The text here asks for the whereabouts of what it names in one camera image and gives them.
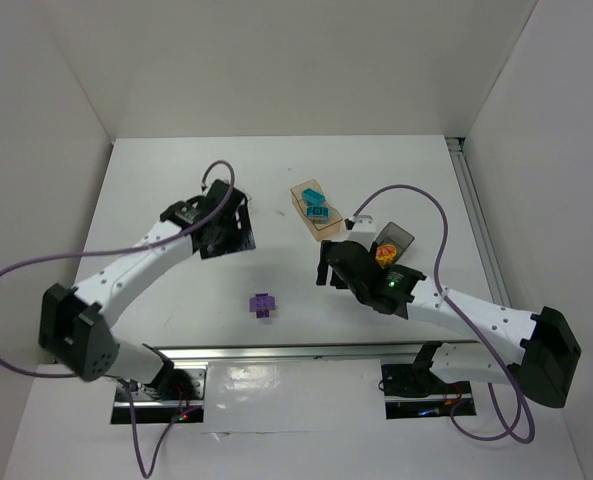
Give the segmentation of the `long teal lego brick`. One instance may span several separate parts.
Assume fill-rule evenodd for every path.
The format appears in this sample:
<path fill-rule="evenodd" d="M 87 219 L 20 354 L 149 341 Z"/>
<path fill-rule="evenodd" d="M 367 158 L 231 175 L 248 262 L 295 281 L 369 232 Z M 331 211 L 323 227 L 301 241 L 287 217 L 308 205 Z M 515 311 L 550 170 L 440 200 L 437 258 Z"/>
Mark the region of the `long teal lego brick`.
<path fill-rule="evenodd" d="M 313 223 L 326 224 L 329 222 L 330 218 L 329 209 L 323 205 L 308 205 L 306 208 L 306 218 Z"/>

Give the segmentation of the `curved teal lego brick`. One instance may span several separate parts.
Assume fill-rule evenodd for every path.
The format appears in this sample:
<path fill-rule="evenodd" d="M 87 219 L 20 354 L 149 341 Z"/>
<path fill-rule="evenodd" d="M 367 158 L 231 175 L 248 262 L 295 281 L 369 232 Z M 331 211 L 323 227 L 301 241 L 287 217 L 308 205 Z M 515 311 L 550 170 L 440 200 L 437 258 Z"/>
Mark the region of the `curved teal lego brick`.
<path fill-rule="evenodd" d="M 320 206 L 326 201 L 325 196 L 315 189 L 307 188 L 301 192 L 301 198 L 308 205 Z"/>

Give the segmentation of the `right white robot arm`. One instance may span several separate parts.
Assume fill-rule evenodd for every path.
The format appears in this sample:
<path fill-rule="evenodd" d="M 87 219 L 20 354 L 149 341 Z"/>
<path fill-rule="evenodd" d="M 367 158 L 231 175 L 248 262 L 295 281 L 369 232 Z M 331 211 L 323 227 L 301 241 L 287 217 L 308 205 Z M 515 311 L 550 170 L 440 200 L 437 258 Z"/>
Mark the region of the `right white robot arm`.
<path fill-rule="evenodd" d="M 423 346 L 416 365 L 445 383 L 517 383 L 540 405 L 566 404 L 581 347 L 556 309 L 514 310 L 451 289 L 437 290 L 434 280 L 417 270 L 381 267 L 374 251 L 354 241 L 322 243 L 316 282 L 347 289 L 380 314 L 477 340 L 468 347 L 441 342 Z"/>

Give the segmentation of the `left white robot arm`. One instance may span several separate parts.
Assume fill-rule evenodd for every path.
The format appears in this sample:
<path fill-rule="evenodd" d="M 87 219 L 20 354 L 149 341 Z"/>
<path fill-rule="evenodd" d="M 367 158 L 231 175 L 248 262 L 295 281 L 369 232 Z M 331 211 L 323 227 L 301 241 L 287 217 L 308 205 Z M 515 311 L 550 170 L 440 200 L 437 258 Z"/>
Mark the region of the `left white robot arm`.
<path fill-rule="evenodd" d="M 121 255 L 72 287 L 43 295 L 38 344 L 85 382 L 103 376 L 135 381 L 155 396 L 190 387 L 160 350 L 117 339 L 112 329 L 147 288 L 177 264 L 252 250 L 248 198 L 222 180 L 164 210 L 135 252 Z"/>

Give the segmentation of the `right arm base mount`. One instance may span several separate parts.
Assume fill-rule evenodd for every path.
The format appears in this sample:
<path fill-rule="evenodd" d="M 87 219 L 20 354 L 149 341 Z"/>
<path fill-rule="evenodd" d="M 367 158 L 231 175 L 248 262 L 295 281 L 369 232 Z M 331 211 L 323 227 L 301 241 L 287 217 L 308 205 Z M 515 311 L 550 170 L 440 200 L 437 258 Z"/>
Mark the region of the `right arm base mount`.
<path fill-rule="evenodd" d="M 447 384 L 411 364 L 382 364 L 378 389 L 384 395 L 387 420 L 475 416 L 469 382 Z"/>

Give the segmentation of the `yellow orange printed lego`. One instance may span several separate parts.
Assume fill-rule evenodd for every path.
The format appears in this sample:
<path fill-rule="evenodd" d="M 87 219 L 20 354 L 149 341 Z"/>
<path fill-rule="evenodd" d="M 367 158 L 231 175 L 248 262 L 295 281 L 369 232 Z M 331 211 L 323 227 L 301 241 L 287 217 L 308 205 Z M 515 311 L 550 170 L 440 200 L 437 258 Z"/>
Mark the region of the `yellow orange printed lego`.
<path fill-rule="evenodd" d="M 393 264 L 397 258 L 398 249 L 393 244 L 382 244 L 376 249 L 375 259 L 382 268 Z"/>

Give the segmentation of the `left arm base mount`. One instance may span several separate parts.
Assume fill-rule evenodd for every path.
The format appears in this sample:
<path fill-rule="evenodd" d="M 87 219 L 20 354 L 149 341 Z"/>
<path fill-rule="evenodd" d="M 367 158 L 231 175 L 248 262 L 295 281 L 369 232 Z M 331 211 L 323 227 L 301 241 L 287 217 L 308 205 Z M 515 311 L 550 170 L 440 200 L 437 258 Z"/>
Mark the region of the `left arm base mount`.
<path fill-rule="evenodd" d="M 128 380 L 129 390 L 122 384 L 116 387 L 110 423 L 131 423 L 129 398 L 137 424 L 163 425 L 173 417 L 179 424 L 199 424 L 204 421 L 204 395 L 207 380 L 205 365 L 190 365 L 175 369 L 171 381 L 157 390 L 135 380 Z"/>

